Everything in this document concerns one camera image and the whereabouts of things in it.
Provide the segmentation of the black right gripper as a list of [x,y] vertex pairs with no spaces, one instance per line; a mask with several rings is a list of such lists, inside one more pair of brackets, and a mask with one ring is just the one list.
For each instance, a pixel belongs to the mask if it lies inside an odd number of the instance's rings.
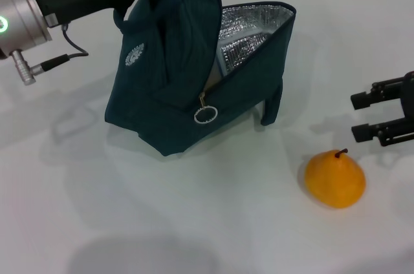
[[357,143],[368,142],[378,138],[381,146],[413,140],[413,72],[409,72],[403,78],[395,78],[379,81],[372,84],[369,92],[361,92],[351,96],[354,109],[364,109],[372,104],[400,98],[402,87],[402,110],[406,118],[376,123],[374,125],[363,124],[351,128]]

